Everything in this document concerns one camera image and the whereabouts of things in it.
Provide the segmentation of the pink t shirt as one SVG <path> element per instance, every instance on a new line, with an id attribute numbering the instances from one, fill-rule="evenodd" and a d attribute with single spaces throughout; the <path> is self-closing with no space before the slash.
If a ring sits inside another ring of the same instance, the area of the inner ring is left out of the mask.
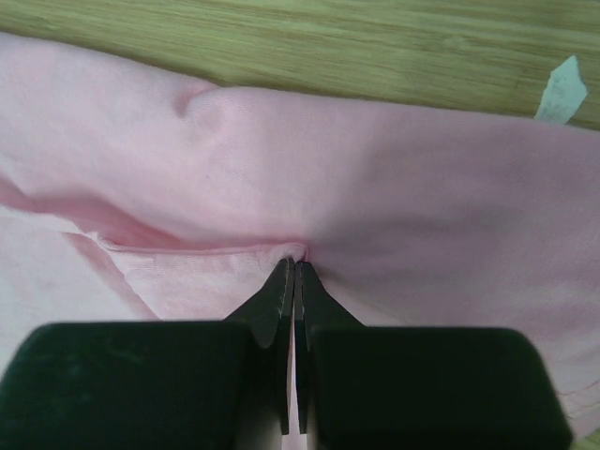
<path id="1" fill-rule="evenodd" d="M 3 363 L 48 322 L 221 318 L 284 257 L 364 323 L 520 331 L 597 430 L 597 132 L 1 36 Z"/>

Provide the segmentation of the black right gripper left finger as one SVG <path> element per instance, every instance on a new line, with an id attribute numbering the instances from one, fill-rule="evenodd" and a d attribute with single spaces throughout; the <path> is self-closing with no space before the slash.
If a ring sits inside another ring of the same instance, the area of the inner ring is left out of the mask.
<path id="1" fill-rule="evenodd" d="M 294 263 L 228 317 L 34 330 L 1 381 L 5 449 L 279 449 Z"/>

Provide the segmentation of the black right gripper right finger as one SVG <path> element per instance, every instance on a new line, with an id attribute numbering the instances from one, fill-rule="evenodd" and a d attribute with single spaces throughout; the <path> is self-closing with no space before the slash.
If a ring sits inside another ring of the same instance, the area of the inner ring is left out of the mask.
<path id="1" fill-rule="evenodd" d="M 295 268 L 299 429 L 311 449 L 567 449 L 544 362 L 518 331 L 360 323 Z"/>

